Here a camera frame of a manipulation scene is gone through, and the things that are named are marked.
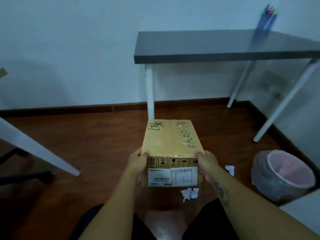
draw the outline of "trash bag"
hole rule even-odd
[[[313,171],[297,157],[281,150],[262,151],[254,157],[251,180],[269,199],[293,200],[316,184]]]

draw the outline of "forearm tattoo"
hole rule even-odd
[[[226,188],[222,188],[220,186],[220,183],[218,183],[217,181],[213,181],[213,185],[215,186],[215,188],[219,194],[219,198],[220,198],[222,205],[224,207],[228,208],[230,205],[229,190],[227,190]]]

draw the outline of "right hand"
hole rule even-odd
[[[203,155],[200,151],[196,150],[194,152],[198,159],[200,170],[203,172],[204,177],[208,182],[210,182],[210,175],[212,174],[212,169],[214,167],[219,167],[218,160],[214,154],[209,151],[204,151]]]

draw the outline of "cardboard box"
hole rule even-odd
[[[146,150],[150,151],[150,155],[148,157],[148,165],[141,175],[142,186],[196,187],[194,185],[196,175],[192,175],[195,172],[197,174],[197,185],[201,184],[202,175],[198,174],[198,160],[194,155],[194,151],[199,150],[204,153],[204,150],[190,120],[149,120],[141,153]],[[170,170],[174,173],[190,173],[191,180],[193,179],[194,182],[191,183],[192,185],[186,185],[188,184],[188,179],[184,175],[182,176],[185,179],[183,179],[183,185],[177,182],[172,182],[172,185],[167,182],[166,185],[163,185],[161,180],[170,178]],[[162,173],[162,177],[154,176],[159,178],[159,183],[154,182],[153,185],[150,185],[150,173],[157,175]]]

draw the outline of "brown floor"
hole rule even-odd
[[[213,152],[221,166],[234,165],[235,178],[251,185],[254,155],[279,149],[265,135],[252,139],[258,124],[244,108],[225,105],[161,109],[156,118],[190,119],[204,149]],[[50,185],[37,180],[0,187],[3,239],[67,239],[79,217],[105,202],[120,178],[128,155],[142,145],[147,111],[52,115],[8,119],[17,128],[81,171],[74,177],[42,160],[13,157],[0,174],[51,169]],[[0,153],[11,148],[0,143]],[[202,182],[199,198],[182,203],[178,189],[137,188],[136,212],[158,239],[180,239],[199,210],[216,198]]]

